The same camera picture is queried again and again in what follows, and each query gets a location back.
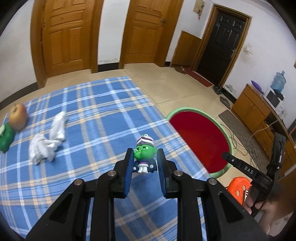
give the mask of figurine hat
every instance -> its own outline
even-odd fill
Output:
[[[154,140],[150,136],[145,134],[137,140],[137,146],[140,146],[140,145],[149,145],[154,147]]]

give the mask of purple object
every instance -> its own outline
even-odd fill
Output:
[[[261,94],[264,95],[264,92],[262,91],[261,86],[258,85],[258,84],[257,84],[255,81],[253,81],[253,80],[251,80],[251,82],[252,82],[252,85],[255,87],[255,89],[258,90]]]

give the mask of figurine head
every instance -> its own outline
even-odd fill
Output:
[[[150,145],[140,145],[134,151],[134,157],[137,160],[143,159],[153,159],[154,155],[157,153],[157,148]]]

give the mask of plaid tablecloth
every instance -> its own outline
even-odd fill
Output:
[[[0,154],[0,212],[23,237],[76,178],[89,181],[113,169],[143,134],[151,136],[178,169],[194,178],[209,178],[188,145],[129,77],[72,86],[25,105],[26,128],[15,136],[9,151]],[[32,164],[30,140],[37,133],[48,138],[53,117],[61,111],[67,112],[66,140],[53,162]],[[202,212],[201,221],[204,229]],[[120,241],[176,239],[177,201],[163,198],[158,172],[133,174],[128,197],[115,200],[115,222]]]

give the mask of gray mat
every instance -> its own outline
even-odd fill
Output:
[[[247,145],[247,140],[251,137],[252,132],[243,124],[241,124],[240,121],[229,110],[221,113],[219,117],[239,139],[250,156],[253,157],[258,169],[263,173],[266,173],[266,166],[269,164],[269,158],[255,136],[249,140]]]

